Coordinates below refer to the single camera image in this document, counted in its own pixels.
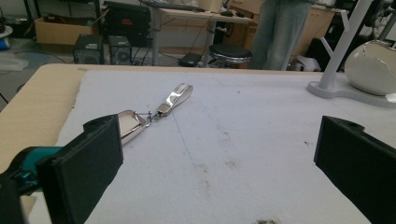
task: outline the chair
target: chair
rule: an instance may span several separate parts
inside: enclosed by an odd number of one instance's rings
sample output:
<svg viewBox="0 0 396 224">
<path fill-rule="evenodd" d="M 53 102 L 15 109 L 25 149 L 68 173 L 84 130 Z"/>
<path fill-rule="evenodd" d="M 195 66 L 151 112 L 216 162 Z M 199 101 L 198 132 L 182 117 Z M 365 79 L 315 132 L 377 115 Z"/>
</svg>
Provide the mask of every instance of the chair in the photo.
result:
<svg viewBox="0 0 396 224">
<path fill-rule="evenodd" d="M 247 63 L 251 52 L 243 47 L 230 44 L 214 44 L 209 47 L 210 56 L 222 64 L 230 67 L 233 63 Z"/>
</svg>

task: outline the stool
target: stool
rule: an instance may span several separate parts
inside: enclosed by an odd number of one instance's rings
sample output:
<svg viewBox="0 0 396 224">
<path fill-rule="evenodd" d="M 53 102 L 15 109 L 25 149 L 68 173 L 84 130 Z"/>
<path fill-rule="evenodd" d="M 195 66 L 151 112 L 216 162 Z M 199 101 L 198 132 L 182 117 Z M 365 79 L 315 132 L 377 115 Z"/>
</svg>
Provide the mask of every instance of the stool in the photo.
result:
<svg viewBox="0 0 396 224">
<path fill-rule="evenodd" d="M 240 46 L 229 44 L 214 44 L 209 47 L 210 56 L 216 61 L 230 67 L 232 63 L 247 63 L 251 58 L 251 52 Z"/>
</svg>

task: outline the gray pants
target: gray pants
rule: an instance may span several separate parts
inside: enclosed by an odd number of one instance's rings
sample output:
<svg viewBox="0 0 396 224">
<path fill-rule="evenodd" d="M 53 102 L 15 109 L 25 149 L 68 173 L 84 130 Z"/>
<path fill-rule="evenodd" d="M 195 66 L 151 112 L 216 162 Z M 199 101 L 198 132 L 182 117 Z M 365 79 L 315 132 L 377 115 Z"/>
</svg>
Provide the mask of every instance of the gray pants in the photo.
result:
<svg viewBox="0 0 396 224">
<path fill-rule="evenodd" d="M 307 0 L 263 0 L 248 68 L 286 70 L 311 6 Z"/>
</svg>

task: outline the white table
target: white table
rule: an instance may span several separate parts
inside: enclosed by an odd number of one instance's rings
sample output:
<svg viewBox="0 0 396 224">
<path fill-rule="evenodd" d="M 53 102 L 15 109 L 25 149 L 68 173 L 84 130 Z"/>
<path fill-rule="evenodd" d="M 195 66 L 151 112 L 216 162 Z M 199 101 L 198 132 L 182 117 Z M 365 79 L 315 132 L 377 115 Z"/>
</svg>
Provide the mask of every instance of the white table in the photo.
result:
<svg viewBox="0 0 396 224">
<path fill-rule="evenodd" d="M 252 19 L 240 18 L 240 17 L 226 17 L 221 16 L 219 13 L 212 12 L 192 12 L 184 10 L 174 10 L 174 9 L 164 9 L 164 8 L 153 8 L 151 7 L 151 12 L 153 16 L 152 23 L 152 65 L 158 65 L 158 55 L 159 55 L 159 38 L 158 34 L 161 31 L 162 24 L 162 14 L 170 18 L 180 18 L 189 20 L 204 20 L 208 21 L 208 29 L 205 41 L 205 53 L 203 58 L 203 67 L 207 67 L 209 62 L 209 46 L 213 43 L 215 36 L 216 22 L 226 21 L 226 22 L 237 22 L 237 23 L 249 23 Z"/>
<path fill-rule="evenodd" d="M 25 147 L 64 145 L 87 119 L 153 110 L 183 81 L 191 98 L 125 146 L 88 223 L 368 223 L 313 162 L 320 118 L 357 122 L 396 147 L 396 111 L 311 95 L 318 75 L 45 65 L 0 113 L 0 168 Z M 46 223 L 38 205 L 31 223 Z"/>
</svg>

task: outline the metal keychain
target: metal keychain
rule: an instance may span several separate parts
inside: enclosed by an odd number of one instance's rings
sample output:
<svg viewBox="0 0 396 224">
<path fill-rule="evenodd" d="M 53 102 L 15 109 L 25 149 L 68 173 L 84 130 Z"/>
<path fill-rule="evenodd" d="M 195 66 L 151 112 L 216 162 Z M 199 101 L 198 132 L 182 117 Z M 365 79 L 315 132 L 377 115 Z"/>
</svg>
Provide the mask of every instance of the metal keychain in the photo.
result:
<svg viewBox="0 0 396 224">
<path fill-rule="evenodd" d="M 192 90 L 193 87 L 191 85 L 185 83 L 179 84 L 169 94 L 168 98 L 158 106 L 157 113 L 154 115 L 151 111 L 148 113 L 138 114 L 133 110 L 126 110 L 119 113 L 120 137 L 122 144 L 127 143 L 137 136 L 143 128 L 150 126 L 154 120 L 167 117 L 176 106 L 180 105 L 190 97 Z M 147 119 L 140 117 L 143 115 L 147 115 Z"/>
</svg>

